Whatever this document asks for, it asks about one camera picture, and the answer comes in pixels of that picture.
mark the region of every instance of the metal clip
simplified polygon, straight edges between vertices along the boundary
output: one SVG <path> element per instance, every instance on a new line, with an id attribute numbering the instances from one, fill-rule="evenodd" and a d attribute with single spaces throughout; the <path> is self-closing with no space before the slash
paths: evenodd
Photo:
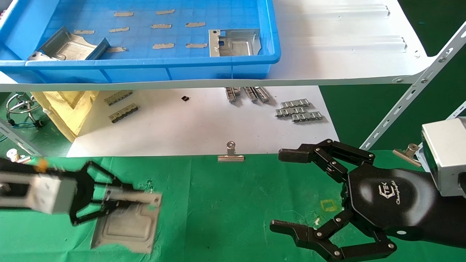
<path id="1" fill-rule="evenodd" d="M 246 91 L 246 95 L 251 100 L 251 102 L 257 102 L 257 94 L 254 88 L 252 86 L 245 86 L 243 88 L 244 91 Z"/>
<path id="2" fill-rule="evenodd" d="M 291 108 L 291 107 L 308 107 L 311 103 L 307 99 L 299 99 L 293 101 L 282 102 L 282 108 Z"/>
<path id="3" fill-rule="evenodd" d="M 236 101 L 236 94 L 234 92 L 233 87 L 225 87 L 225 93 L 226 93 L 226 97 L 228 98 L 228 101 L 230 102 Z"/>
<path id="4" fill-rule="evenodd" d="M 408 148 L 402 152 L 398 149 L 393 149 L 393 153 L 397 156 L 397 157 L 400 157 L 402 158 L 403 160 L 405 161 L 408 161 L 409 163 L 417 166 L 417 167 L 420 167 L 421 166 L 421 162 L 417 161 L 417 160 L 414 160 L 414 154 L 418 151 L 419 147 L 417 144 L 409 144 L 408 145 Z"/>
<path id="5" fill-rule="evenodd" d="M 322 120 L 322 114 L 319 111 L 304 114 L 293 114 L 291 115 L 291 118 L 293 123 Z"/>
<path id="6" fill-rule="evenodd" d="M 257 96 L 263 103 L 267 103 L 270 100 L 270 96 L 263 87 L 256 86 L 254 87 L 254 90 L 256 91 Z"/>
<path id="7" fill-rule="evenodd" d="M 219 162 L 244 162 L 244 156 L 237 156 L 234 151 L 235 143 L 230 141 L 226 144 L 226 156 L 218 156 Z"/>
<path id="8" fill-rule="evenodd" d="M 304 114 L 306 110 L 302 107 L 275 109 L 275 117 L 290 117 L 293 114 Z"/>

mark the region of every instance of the small metal part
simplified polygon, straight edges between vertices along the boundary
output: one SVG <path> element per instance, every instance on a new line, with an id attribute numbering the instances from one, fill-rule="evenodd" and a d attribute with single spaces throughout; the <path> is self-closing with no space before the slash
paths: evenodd
<path id="1" fill-rule="evenodd" d="M 311 103 L 307 99 L 299 99 L 293 101 L 282 102 L 282 108 L 291 108 L 291 107 L 308 107 Z"/>
<path id="2" fill-rule="evenodd" d="M 109 33 L 124 32 L 124 31 L 128 31 L 129 29 L 130 29 L 130 27 L 115 28 L 115 29 L 110 29 Z"/>
<path id="3" fill-rule="evenodd" d="M 218 162 L 244 162 L 244 156 L 237 156 L 235 154 L 235 143 L 229 141 L 226 144 L 226 156 L 218 156 Z"/>
<path id="4" fill-rule="evenodd" d="M 419 147 L 417 144 L 409 144 L 408 145 L 408 148 L 402 152 L 398 149 L 393 149 L 393 153 L 402 158 L 403 160 L 405 161 L 408 161 L 409 163 L 417 166 L 417 167 L 420 167 L 421 166 L 421 162 L 417 161 L 414 159 L 414 154 L 416 153 L 416 151 L 418 151 Z"/>
<path id="5" fill-rule="evenodd" d="M 263 87 L 256 86 L 254 87 L 254 90 L 256 91 L 257 96 L 263 103 L 267 103 L 270 100 L 270 96 Z"/>
<path id="6" fill-rule="evenodd" d="M 243 88 L 244 91 L 246 91 L 246 95 L 251 100 L 251 102 L 257 102 L 257 94 L 254 88 L 252 86 L 245 86 Z"/>
<path id="7" fill-rule="evenodd" d="M 260 29 L 209 30 L 210 57 L 258 55 Z"/>
<path id="8" fill-rule="evenodd" d="M 128 50 L 124 47 L 112 47 L 112 48 L 107 49 L 107 53 L 118 53 L 118 52 L 126 52 L 126 51 Z"/>
<path id="9" fill-rule="evenodd" d="M 186 23 L 187 28 L 198 28 L 206 26 L 206 22 Z"/>
<path id="10" fill-rule="evenodd" d="M 107 39 L 98 45 L 89 44 L 82 36 L 60 28 L 28 60 L 96 60 L 110 47 Z"/>
<path id="11" fill-rule="evenodd" d="M 115 12 L 113 14 L 114 17 L 122 17 L 122 16 L 133 16 L 134 12 Z"/>
<path id="12" fill-rule="evenodd" d="M 292 118 L 291 121 L 293 123 L 298 123 L 298 122 L 322 120 L 322 115 L 320 114 L 319 111 L 316 111 L 316 112 L 309 112 L 309 113 L 303 113 L 303 114 L 293 114 L 291 115 L 291 118 Z"/>
<path id="13" fill-rule="evenodd" d="M 235 96 L 241 95 L 241 87 L 232 87 Z"/>
<path id="14" fill-rule="evenodd" d="M 275 109 L 275 117 L 290 117 L 293 114 L 304 113 L 306 113 L 306 110 L 303 107 Z"/>
<path id="15" fill-rule="evenodd" d="M 225 92 L 226 92 L 226 97 L 228 98 L 228 101 L 230 101 L 230 103 L 236 101 L 236 96 L 235 96 L 233 87 L 225 87 Z"/>
<path id="16" fill-rule="evenodd" d="M 75 30 L 74 34 L 94 34 L 94 30 Z"/>
<path id="17" fill-rule="evenodd" d="M 128 208 L 97 219 L 91 248 L 106 244 L 120 244 L 135 253 L 150 254 L 155 241 L 162 194 L 133 193 L 110 189 L 108 199 L 128 200 L 135 203 Z"/>
<path id="18" fill-rule="evenodd" d="M 206 48 L 207 44 L 186 43 L 186 48 Z"/>
<path id="19" fill-rule="evenodd" d="M 151 28 L 169 29 L 171 28 L 171 24 L 154 24 Z"/>
<path id="20" fill-rule="evenodd" d="M 133 90 L 121 90 L 117 92 L 116 94 L 113 94 L 106 99 L 104 99 L 104 102 L 108 105 L 111 106 L 115 104 L 118 101 L 121 101 L 127 97 L 129 97 L 133 93 Z"/>
<path id="21" fill-rule="evenodd" d="M 137 111 L 138 109 L 139 108 L 137 107 L 137 105 L 135 103 L 132 103 L 129 106 L 121 109 L 120 111 L 118 111 L 118 112 L 116 112 L 114 114 L 111 114 L 109 116 L 110 121 L 112 121 L 112 123 L 116 123 L 119 120 L 123 119 L 123 117 L 132 114 L 134 111 Z"/>
<path id="22" fill-rule="evenodd" d="M 168 44 L 155 44 L 152 46 L 152 49 L 165 49 L 165 48 L 173 48 L 175 44 L 168 43 Z"/>
<path id="23" fill-rule="evenodd" d="M 175 12 L 175 9 L 170 9 L 170 10 L 163 10 L 163 11 L 156 11 L 156 15 L 161 15 L 161 14 L 172 14 Z"/>

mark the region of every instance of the white shelf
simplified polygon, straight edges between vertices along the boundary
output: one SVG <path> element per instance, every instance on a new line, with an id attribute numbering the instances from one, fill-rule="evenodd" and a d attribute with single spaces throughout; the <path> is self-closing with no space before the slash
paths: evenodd
<path id="1" fill-rule="evenodd" d="M 225 88 L 201 88 L 137 90 L 110 107 L 103 100 L 115 92 L 101 92 L 67 156 L 221 155 L 230 140 L 237 154 L 275 154 L 302 143 L 338 140 L 319 87 L 266 89 L 267 104 L 252 103 L 243 91 L 230 104 Z M 301 98 L 311 102 L 309 112 L 320 111 L 324 119 L 294 124 L 289 117 L 274 117 L 280 102 Z M 112 124 L 108 116 L 130 103 L 139 110 Z"/>
<path id="2" fill-rule="evenodd" d="M 281 60 L 265 80 L 2 85 L 4 91 L 394 83 L 428 58 L 397 0 L 274 0 Z M 413 83 L 417 77 L 405 77 Z"/>

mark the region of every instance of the white table surface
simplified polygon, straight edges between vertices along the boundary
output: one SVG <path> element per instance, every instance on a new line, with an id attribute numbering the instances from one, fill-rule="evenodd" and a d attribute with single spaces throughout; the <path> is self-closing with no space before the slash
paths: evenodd
<path id="1" fill-rule="evenodd" d="M 302 143 L 338 140 L 318 86 L 266 90 L 268 104 L 250 102 L 244 91 L 231 104 L 224 88 L 136 90 L 111 107 L 103 100 L 115 91 L 102 91 L 67 156 L 220 155 L 230 140 L 237 154 L 277 153 Z M 294 124 L 274 117 L 280 102 L 302 98 L 311 102 L 308 111 L 320 111 L 324 119 Z M 139 106 L 137 112 L 115 124 L 109 120 L 131 103 Z"/>

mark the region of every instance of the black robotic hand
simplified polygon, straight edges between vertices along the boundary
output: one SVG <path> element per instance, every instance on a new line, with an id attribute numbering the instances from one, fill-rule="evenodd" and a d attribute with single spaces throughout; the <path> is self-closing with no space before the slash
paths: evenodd
<path id="1" fill-rule="evenodd" d="M 466 199 L 442 197 L 430 173 L 374 167 L 375 155 L 327 139 L 298 149 L 281 149 L 280 161 L 316 163 L 343 183 L 344 210 L 319 229 L 273 220 L 270 230 L 293 237 L 296 246 L 315 250 L 327 261 L 388 257 L 397 246 L 387 236 L 466 248 Z M 348 170 L 334 158 L 357 165 Z M 352 223 L 375 242 L 339 248 L 329 238 Z"/>

